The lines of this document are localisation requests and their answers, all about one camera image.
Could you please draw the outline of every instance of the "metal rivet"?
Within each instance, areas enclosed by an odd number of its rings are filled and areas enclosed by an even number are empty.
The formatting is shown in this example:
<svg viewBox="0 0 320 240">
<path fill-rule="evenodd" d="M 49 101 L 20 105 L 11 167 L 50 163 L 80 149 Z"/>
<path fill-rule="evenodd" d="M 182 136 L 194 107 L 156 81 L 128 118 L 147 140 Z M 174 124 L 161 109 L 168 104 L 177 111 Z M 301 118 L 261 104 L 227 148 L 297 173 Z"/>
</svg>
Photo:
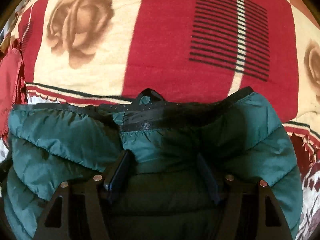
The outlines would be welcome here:
<svg viewBox="0 0 320 240">
<path fill-rule="evenodd" d="M 231 175 L 231 174 L 228 174 L 227 176 L 226 176 L 226 180 L 228 180 L 228 181 L 233 181 L 235 178 Z"/>
<path fill-rule="evenodd" d="M 60 184 L 60 187 L 68 187 L 69 183 L 67 181 L 64 181 Z"/>
<path fill-rule="evenodd" d="M 93 177 L 93 180 L 94 181 L 100 181 L 100 180 L 102 180 L 102 176 L 101 175 L 96 175 L 96 176 Z"/>
<path fill-rule="evenodd" d="M 260 184 L 261 186 L 263 186 L 263 187 L 268 186 L 268 183 L 267 183 L 266 181 L 264 181 L 264 180 L 260 180 L 259 184 Z"/>
</svg>

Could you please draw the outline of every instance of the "red ruffled fabric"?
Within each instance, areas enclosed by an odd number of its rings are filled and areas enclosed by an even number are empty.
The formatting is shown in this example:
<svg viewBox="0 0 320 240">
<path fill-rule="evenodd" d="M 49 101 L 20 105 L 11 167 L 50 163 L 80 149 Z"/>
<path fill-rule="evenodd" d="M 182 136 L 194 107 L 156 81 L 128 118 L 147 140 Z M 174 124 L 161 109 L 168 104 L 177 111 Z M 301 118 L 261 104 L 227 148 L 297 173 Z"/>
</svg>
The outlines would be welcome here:
<svg viewBox="0 0 320 240">
<path fill-rule="evenodd" d="M 16 39 L 0 62 L 0 137 L 8 137 L 8 116 L 14 104 L 27 103 L 21 43 Z"/>
</svg>

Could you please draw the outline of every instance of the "quilted jacket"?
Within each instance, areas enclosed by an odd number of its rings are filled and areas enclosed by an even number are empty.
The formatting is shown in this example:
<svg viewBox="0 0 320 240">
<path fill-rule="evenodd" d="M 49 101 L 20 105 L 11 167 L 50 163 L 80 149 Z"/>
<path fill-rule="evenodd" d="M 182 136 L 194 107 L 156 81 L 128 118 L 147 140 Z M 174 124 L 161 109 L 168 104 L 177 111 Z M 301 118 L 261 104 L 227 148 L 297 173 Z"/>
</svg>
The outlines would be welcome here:
<svg viewBox="0 0 320 240">
<path fill-rule="evenodd" d="M 247 182 L 267 181 L 292 237 L 302 188 L 291 141 L 268 101 L 244 88 L 213 104 L 152 102 L 80 108 L 16 105 L 9 117 L 13 166 L 3 189 L 7 219 L 18 240 L 59 184 L 103 172 L 129 149 L 135 164 L 112 206 L 117 239 L 207 239 L 218 229 L 215 206 L 196 168 L 199 152 Z"/>
</svg>

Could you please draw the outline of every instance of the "brown rose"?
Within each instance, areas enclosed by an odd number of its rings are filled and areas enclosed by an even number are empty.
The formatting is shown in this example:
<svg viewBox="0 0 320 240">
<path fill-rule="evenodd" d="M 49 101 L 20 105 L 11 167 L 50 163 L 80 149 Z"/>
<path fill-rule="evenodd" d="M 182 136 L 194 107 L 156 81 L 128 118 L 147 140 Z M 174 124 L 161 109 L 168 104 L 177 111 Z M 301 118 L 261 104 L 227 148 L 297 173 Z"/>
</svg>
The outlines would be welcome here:
<svg viewBox="0 0 320 240">
<path fill-rule="evenodd" d="M 304 65 L 311 84 L 320 104 L 320 46 L 315 41 L 310 41 L 304 57 Z"/>
<path fill-rule="evenodd" d="M 68 51 L 74 69 L 89 63 L 113 16 L 112 0 L 59 0 L 47 26 L 51 53 Z"/>
</svg>

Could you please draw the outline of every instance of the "green fabric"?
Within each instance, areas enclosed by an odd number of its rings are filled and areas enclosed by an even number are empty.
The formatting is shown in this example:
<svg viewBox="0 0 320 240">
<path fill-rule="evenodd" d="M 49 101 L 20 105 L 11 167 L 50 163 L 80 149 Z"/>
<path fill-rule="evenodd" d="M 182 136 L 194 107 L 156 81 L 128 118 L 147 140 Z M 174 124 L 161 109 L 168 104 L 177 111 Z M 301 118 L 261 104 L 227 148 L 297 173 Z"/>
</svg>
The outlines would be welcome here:
<svg viewBox="0 0 320 240">
<path fill-rule="evenodd" d="M 130 111 L 98 112 L 112 114 L 118 125 L 130 115 Z M 20 239 L 34 235 L 43 203 L 62 181 L 102 172 L 122 149 L 131 150 L 136 163 L 124 194 L 112 206 L 118 239 L 205 239 L 215 235 L 223 206 L 216 207 L 209 199 L 196 169 L 199 152 L 244 181 L 266 180 L 293 238 L 297 234 L 302 210 L 297 160 L 279 118 L 260 94 L 237 101 L 203 127 L 126 132 L 84 114 L 22 106 L 11 111 L 9 129 L 13 168 L 5 212 Z"/>
</svg>

